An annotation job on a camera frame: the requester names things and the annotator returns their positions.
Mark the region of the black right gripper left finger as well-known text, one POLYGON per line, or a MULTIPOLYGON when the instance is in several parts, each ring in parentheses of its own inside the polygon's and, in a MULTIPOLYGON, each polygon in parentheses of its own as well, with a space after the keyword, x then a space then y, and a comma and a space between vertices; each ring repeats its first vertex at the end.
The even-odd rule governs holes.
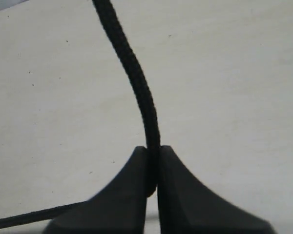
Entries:
POLYGON ((136 147, 120 172, 86 203, 54 218, 45 234, 142 234, 147 150, 136 147))

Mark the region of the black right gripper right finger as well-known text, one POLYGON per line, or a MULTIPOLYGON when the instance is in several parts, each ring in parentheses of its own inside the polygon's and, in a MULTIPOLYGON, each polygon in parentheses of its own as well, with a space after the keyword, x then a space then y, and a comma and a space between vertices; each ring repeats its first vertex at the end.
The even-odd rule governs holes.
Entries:
POLYGON ((158 207, 163 234, 273 234, 271 224, 201 183, 170 146, 159 156, 158 207))

